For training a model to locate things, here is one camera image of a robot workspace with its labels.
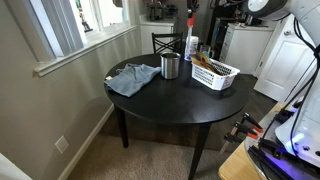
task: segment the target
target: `round table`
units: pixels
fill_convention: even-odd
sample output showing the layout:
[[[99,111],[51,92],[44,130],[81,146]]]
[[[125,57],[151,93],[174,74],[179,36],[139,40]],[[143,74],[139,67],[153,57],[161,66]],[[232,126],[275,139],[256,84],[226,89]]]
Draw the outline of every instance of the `round table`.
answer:
[[[160,67],[161,59],[158,54],[133,57],[114,66],[107,76],[116,76],[116,70],[123,69],[127,63]],[[211,124],[240,111],[249,97],[246,82],[237,76],[229,88],[216,91],[193,79],[191,71],[191,62],[181,59],[178,78],[167,80],[159,73],[130,98],[108,90],[105,85],[115,106],[125,148],[129,145],[125,112],[154,123],[199,126],[189,179],[195,175]]]

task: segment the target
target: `white door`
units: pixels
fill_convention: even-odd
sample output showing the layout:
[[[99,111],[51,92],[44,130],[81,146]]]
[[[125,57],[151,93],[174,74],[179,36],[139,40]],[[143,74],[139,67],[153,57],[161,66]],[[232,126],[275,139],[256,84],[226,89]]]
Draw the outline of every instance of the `white door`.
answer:
[[[295,35],[293,20],[292,15],[288,17],[254,87],[255,90],[277,101],[285,101],[314,59],[312,51]],[[304,29],[301,29],[301,31],[303,37],[313,44]],[[306,72],[292,95],[307,80],[306,77],[310,74],[314,65],[315,63]]]

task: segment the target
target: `plastic basket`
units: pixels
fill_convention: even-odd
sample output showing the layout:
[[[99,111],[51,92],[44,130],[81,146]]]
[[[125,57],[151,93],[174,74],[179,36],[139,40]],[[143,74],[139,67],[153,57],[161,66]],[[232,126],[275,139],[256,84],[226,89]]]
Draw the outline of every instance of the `plastic basket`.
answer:
[[[239,69],[210,59],[212,65],[222,74],[215,74],[201,66],[192,63],[192,78],[213,90],[223,90],[231,86],[233,79],[240,72]]]

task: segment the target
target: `denim towel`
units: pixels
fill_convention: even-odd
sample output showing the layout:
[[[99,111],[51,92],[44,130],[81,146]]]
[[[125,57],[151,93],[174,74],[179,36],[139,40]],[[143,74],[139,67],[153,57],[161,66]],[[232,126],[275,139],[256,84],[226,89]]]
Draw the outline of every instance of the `denim towel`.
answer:
[[[124,69],[118,69],[119,75],[104,81],[108,88],[115,92],[131,97],[142,86],[149,83],[161,71],[160,67],[150,67],[145,64],[126,64]]]

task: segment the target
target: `metal cup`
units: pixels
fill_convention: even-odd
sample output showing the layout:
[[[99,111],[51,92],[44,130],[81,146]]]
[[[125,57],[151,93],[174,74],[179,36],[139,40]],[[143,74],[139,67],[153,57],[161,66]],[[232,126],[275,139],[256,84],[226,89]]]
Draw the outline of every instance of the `metal cup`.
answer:
[[[181,55],[175,52],[165,52],[161,55],[161,75],[165,79],[175,79],[179,74]]]

